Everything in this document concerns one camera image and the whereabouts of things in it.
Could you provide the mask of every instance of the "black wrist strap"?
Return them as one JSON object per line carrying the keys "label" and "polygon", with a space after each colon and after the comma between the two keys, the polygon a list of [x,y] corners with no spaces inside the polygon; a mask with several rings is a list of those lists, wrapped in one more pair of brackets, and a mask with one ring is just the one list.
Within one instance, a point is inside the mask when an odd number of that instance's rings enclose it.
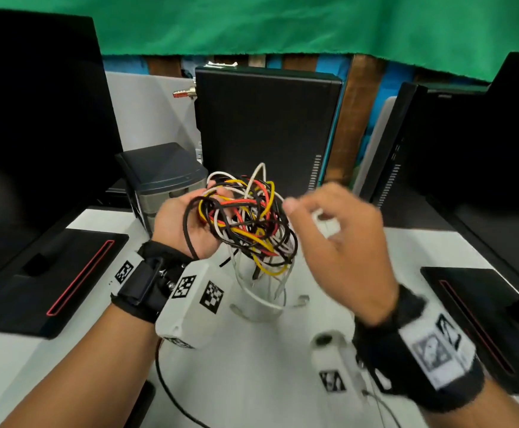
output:
{"label": "black wrist strap", "polygon": [[170,288],[192,261],[184,253],[154,241],[142,245],[138,254],[144,258],[124,282],[111,302],[123,311],[155,323],[170,296]]}
{"label": "black wrist strap", "polygon": [[[403,326],[420,318],[426,300],[400,286],[397,306],[380,326],[369,328],[355,320],[353,344],[357,357],[384,394],[407,396],[420,407],[434,413],[456,410],[470,403],[481,392],[485,377],[481,363],[475,357],[467,374],[436,390],[416,362],[398,333]],[[386,388],[377,374],[390,381]]]}

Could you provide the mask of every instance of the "wire bundle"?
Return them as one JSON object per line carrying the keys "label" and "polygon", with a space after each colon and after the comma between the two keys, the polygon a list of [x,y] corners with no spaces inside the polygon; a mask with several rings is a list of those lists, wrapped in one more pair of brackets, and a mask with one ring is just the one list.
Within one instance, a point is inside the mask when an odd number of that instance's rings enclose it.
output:
{"label": "wire bundle", "polygon": [[[262,179],[257,177],[260,170]],[[232,248],[230,255],[242,289],[263,305],[281,308],[251,292],[243,285],[245,278],[239,272],[239,256],[252,259],[256,265],[254,279],[264,273],[280,282],[273,298],[276,300],[284,290],[297,254],[297,236],[283,211],[283,198],[275,191],[274,183],[266,180],[265,164],[259,164],[251,177],[234,177],[217,171],[210,174],[207,182],[211,180],[215,185],[192,199],[184,214],[184,236],[193,258],[198,257],[188,235],[187,218],[196,207],[200,219],[208,224],[214,237]],[[219,188],[230,191],[233,198],[219,195]],[[283,280],[277,278],[284,273]]]}

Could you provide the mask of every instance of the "monitor stand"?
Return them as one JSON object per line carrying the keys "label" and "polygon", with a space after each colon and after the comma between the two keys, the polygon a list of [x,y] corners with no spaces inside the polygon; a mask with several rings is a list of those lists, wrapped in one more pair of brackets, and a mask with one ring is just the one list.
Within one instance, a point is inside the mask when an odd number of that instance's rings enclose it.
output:
{"label": "monitor stand", "polygon": [[0,332],[55,338],[128,239],[63,230],[19,273],[0,281]]}
{"label": "monitor stand", "polygon": [[519,293],[493,269],[422,267],[422,275],[476,344],[491,376],[519,394]]}

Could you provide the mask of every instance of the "green cloth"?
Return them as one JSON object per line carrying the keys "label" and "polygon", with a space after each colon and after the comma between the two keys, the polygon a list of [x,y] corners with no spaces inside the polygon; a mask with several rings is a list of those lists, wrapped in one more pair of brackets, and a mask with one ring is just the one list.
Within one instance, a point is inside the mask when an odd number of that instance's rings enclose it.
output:
{"label": "green cloth", "polygon": [[0,0],[92,16],[122,54],[367,53],[491,80],[519,51],[519,0]]}

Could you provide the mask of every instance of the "white desk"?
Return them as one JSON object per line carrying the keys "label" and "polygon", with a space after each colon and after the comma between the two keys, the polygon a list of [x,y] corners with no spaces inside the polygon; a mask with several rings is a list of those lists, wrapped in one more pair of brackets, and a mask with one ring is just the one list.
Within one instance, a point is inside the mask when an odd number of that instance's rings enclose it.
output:
{"label": "white desk", "polygon": [[[131,213],[86,210],[70,227],[122,232],[130,239],[58,338],[45,341],[0,334],[0,421],[99,318],[109,303],[110,278],[126,252],[138,249],[146,240],[142,226]],[[331,234],[336,223],[322,224],[321,229]],[[387,229],[387,239],[397,278],[428,297],[435,296],[420,275],[421,266],[489,266],[456,233]],[[214,257],[218,263],[226,258],[225,247]],[[307,294],[311,299],[309,305],[286,311],[277,322],[269,324],[249,323],[234,315],[202,350],[163,345],[164,378],[186,410],[218,428],[337,426],[326,414],[324,391],[311,367],[308,343],[315,333],[329,329],[352,336],[351,315],[315,284],[302,256],[298,257],[287,287],[290,302]],[[143,428],[193,428],[194,424],[165,396],[154,368],[149,380],[157,393]],[[372,387],[368,375],[366,380]],[[404,428],[425,427],[413,403],[402,398],[384,399]],[[388,413],[381,413],[385,427],[393,427]],[[365,428],[383,427],[376,403],[370,402],[359,422],[357,425]]]}

